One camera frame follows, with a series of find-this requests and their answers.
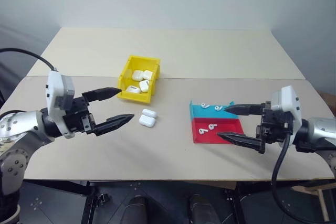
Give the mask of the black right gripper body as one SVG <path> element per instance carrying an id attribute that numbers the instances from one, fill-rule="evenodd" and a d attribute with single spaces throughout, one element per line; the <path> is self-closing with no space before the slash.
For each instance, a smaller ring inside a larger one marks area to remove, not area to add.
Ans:
<path id="1" fill-rule="evenodd" d="M 272 110 L 271 102 L 261 106 L 261 123 L 256 128 L 256 137 L 264 143 L 282 143 L 286 136 L 292 135 L 292 114 L 282 110 Z"/>

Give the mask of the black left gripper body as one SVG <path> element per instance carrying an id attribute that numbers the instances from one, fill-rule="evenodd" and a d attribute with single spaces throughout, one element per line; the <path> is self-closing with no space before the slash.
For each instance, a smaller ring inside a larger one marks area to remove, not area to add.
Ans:
<path id="1" fill-rule="evenodd" d="M 95 129 L 96 123 L 88 106 L 89 100 L 85 93 L 73 99 L 71 108 L 66 110 L 66 115 L 63 116 L 66 126 L 71 132 L 91 134 Z"/>

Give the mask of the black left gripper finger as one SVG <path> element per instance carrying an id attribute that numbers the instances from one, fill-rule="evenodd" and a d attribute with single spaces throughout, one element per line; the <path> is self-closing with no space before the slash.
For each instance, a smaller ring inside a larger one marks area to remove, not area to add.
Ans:
<path id="1" fill-rule="evenodd" d="M 127 124 L 133 117 L 134 114 L 122 114 L 108 118 L 105 122 L 95 125 L 90 133 L 96 136 L 107 134 Z"/>
<path id="2" fill-rule="evenodd" d="M 115 96 L 121 91 L 122 90 L 119 88 L 106 87 L 84 92 L 82 93 L 82 96 L 87 102 L 102 101 Z"/>

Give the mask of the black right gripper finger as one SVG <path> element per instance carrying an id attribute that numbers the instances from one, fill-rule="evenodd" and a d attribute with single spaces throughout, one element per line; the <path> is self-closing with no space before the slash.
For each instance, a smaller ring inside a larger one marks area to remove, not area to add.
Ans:
<path id="1" fill-rule="evenodd" d="M 224 111 L 235 115 L 261 115 L 265 107 L 264 103 L 261 104 L 234 104 L 226 107 Z"/>
<path id="2" fill-rule="evenodd" d="M 236 132 L 217 132 L 216 134 L 234 145 L 251 148 L 261 154 L 264 153 L 264 141 L 258 138 L 249 137 Z"/>

